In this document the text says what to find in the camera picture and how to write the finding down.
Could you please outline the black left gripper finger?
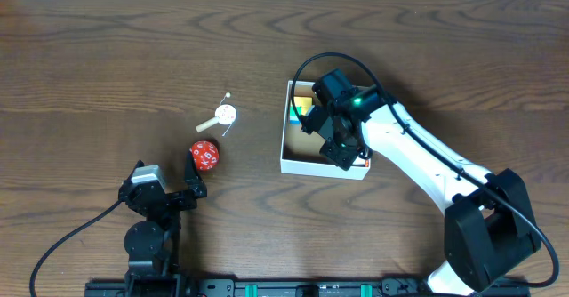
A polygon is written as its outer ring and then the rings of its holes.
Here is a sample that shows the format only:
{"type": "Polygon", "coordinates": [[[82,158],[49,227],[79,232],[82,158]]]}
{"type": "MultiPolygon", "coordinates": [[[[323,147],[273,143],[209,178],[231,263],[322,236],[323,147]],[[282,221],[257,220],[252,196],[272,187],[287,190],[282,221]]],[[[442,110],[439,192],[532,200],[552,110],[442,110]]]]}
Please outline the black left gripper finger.
{"type": "Polygon", "coordinates": [[[191,151],[189,151],[186,155],[184,182],[188,186],[188,189],[191,190],[194,195],[207,194],[207,187],[205,186],[203,179],[199,175],[199,171],[196,168],[196,163],[191,151]]]}
{"type": "Polygon", "coordinates": [[[142,160],[138,160],[137,163],[136,163],[136,165],[134,166],[132,172],[131,172],[131,175],[134,175],[134,172],[135,172],[138,168],[143,167],[144,165],[145,165],[145,164],[144,164],[144,162],[143,162],[142,160]]]}

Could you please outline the red polyhedral die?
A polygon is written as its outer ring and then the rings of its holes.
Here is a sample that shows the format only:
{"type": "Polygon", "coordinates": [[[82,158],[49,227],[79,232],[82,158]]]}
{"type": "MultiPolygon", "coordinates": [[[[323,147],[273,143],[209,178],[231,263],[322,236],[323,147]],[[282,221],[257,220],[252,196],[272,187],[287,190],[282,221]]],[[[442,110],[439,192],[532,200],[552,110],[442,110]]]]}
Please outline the red polyhedral die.
{"type": "Polygon", "coordinates": [[[212,170],[220,162],[217,147],[210,141],[201,140],[194,143],[190,149],[197,170],[212,170]]]}

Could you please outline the colourful puzzle cube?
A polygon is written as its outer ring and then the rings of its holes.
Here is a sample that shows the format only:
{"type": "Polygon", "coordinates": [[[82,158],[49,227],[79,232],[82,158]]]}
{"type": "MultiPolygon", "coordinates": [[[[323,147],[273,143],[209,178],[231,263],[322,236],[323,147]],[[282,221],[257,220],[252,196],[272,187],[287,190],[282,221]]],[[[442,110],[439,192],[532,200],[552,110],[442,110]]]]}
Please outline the colourful puzzle cube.
{"type": "Polygon", "coordinates": [[[306,116],[313,106],[311,97],[294,96],[293,102],[289,107],[289,123],[293,125],[300,124],[298,115],[306,116]]]}

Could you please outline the small white rattle drum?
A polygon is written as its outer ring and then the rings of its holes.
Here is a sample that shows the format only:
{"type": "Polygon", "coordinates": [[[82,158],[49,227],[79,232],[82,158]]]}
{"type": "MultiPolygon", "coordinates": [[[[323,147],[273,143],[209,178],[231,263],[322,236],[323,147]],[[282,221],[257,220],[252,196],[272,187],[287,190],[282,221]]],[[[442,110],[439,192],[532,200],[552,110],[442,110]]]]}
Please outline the small white rattle drum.
{"type": "Polygon", "coordinates": [[[220,105],[215,109],[214,116],[205,122],[196,126],[197,132],[203,132],[217,124],[226,126],[225,131],[221,135],[225,137],[228,131],[231,129],[235,121],[237,120],[237,110],[233,105],[227,103],[227,99],[230,99],[232,94],[226,92],[222,98],[220,105]]]}

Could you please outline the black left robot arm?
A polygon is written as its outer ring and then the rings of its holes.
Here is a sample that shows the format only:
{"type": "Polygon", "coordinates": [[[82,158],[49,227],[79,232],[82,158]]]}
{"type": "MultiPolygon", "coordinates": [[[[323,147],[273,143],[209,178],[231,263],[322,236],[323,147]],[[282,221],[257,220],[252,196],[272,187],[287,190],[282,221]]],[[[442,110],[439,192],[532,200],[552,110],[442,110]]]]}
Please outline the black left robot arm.
{"type": "Polygon", "coordinates": [[[129,255],[124,276],[125,297],[186,297],[198,295],[196,280],[180,273],[180,213],[195,209],[207,187],[195,160],[187,153],[187,188],[168,193],[158,165],[138,161],[118,191],[118,199],[144,217],[129,228],[124,249],[129,255]]]}

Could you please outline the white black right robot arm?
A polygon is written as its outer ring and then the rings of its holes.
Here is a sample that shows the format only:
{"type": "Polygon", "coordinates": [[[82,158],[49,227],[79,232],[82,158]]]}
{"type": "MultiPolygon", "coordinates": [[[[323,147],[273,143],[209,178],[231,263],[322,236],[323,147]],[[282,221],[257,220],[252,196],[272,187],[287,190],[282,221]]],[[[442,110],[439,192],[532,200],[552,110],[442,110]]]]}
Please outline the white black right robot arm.
{"type": "Polygon", "coordinates": [[[541,249],[525,183],[512,170],[492,173],[463,158],[379,84],[362,90],[335,69],[311,89],[317,104],[301,115],[301,125],[323,138],[321,156],[347,171],[377,152],[444,215],[445,262],[427,279],[431,292],[481,293],[541,249]]]}

